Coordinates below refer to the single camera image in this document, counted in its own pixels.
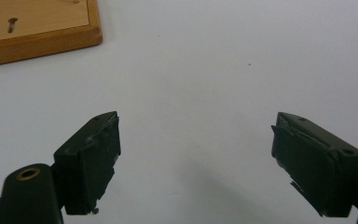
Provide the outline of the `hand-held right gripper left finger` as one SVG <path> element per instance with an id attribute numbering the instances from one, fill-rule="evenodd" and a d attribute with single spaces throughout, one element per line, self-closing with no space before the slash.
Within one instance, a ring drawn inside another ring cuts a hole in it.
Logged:
<path id="1" fill-rule="evenodd" d="M 121 154 L 116 111 L 90 119 L 55 153 L 60 205 L 68 215 L 93 213 L 111 181 Z"/>

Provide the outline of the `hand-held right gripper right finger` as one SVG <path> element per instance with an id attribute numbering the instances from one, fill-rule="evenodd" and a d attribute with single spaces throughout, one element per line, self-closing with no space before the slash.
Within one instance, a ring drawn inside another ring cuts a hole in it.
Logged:
<path id="1" fill-rule="evenodd" d="M 358 149 L 312 121 L 280 112 L 272 157 L 321 216 L 347 217 L 358 208 Z"/>

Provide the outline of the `wooden tray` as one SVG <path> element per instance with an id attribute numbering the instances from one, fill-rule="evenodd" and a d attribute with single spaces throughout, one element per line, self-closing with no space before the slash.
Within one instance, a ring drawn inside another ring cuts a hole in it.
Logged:
<path id="1" fill-rule="evenodd" d="M 11 34 L 10 18 L 18 19 Z M 0 0 L 0 64 L 102 41 L 97 0 Z"/>

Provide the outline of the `small dark screw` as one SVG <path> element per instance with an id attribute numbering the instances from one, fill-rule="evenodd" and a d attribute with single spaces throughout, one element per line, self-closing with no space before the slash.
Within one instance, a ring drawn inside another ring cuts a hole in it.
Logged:
<path id="1" fill-rule="evenodd" d="M 14 32 L 14 29 L 15 29 L 15 25 L 16 25 L 16 22 L 18 21 L 17 18 L 10 18 L 7 22 L 8 22 L 8 28 L 7 28 L 7 32 L 9 34 L 13 33 Z"/>

